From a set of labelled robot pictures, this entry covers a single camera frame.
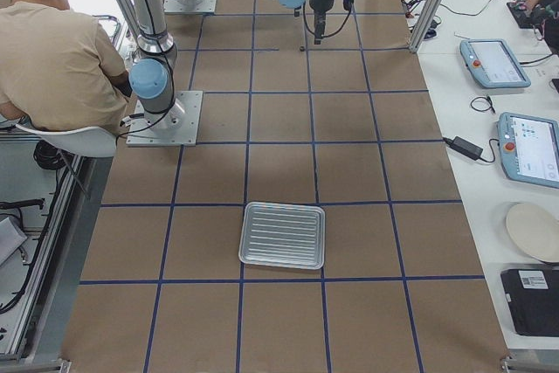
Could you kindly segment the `silver ribbed metal tray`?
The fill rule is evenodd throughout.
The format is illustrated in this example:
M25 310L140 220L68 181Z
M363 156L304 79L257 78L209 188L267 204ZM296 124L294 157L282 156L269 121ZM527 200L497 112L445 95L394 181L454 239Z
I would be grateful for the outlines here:
M249 265L318 270L324 265L326 215L312 205L251 202L238 257Z

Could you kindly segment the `far blue teach pendant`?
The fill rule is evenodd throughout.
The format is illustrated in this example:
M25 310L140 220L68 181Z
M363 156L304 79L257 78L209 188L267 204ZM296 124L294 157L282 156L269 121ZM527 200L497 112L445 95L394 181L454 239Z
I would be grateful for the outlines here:
M503 39L463 39L459 52L473 79L486 89L531 86L531 80Z

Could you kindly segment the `blue teach pendant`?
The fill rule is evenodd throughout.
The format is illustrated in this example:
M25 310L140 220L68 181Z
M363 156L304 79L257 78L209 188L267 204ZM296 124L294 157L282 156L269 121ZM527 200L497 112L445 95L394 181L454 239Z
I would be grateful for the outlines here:
M558 188L558 123L502 113L497 122L501 166L516 182Z
M531 86L531 80L503 39L463 39L459 52L473 79L486 89Z

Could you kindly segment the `black power adapter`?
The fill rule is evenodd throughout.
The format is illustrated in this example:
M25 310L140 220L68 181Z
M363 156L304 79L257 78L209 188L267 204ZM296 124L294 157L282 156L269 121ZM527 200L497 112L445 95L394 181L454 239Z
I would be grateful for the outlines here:
M470 158L474 161L484 161L482 158L483 148L463 139L462 137L455 136L454 138L444 137L443 142L450 149L460 153L461 155Z

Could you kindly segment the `near blue teach pendant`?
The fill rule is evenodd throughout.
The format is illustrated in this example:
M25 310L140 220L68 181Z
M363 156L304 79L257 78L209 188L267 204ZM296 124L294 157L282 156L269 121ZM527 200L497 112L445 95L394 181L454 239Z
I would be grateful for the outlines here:
M501 166L516 182L558 188L558 123L502 113L497 122Z

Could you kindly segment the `white plastic chair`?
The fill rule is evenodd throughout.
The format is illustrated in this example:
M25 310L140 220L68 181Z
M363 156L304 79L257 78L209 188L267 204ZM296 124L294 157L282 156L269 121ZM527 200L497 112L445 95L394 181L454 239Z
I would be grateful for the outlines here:
M116 152L116 137L100 127L86 127L70 131L41 131L17 124L16 128L40 137L56 149L78 156L107 158Z

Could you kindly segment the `man in beige shirt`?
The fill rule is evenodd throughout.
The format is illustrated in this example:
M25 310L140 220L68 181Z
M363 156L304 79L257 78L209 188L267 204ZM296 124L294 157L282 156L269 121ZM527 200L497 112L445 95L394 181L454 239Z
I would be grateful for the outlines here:
M68 0L10 0L1 10L1 114L38 129L116 134L131 88L99 21Z

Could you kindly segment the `beige round plate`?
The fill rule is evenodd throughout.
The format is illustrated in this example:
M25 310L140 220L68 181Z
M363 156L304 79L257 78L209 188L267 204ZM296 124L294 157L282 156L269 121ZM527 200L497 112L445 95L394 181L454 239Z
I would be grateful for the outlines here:
M507 233L527 255L547 264L558 263L558 220L531 203L513 205L506 216Z

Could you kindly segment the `black flat box with label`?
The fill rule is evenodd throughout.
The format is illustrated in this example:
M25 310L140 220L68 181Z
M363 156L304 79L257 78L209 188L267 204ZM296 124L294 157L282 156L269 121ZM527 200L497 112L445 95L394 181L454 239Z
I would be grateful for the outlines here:
M501 273L514 330L519 335L558 336L558 271L509 269Z

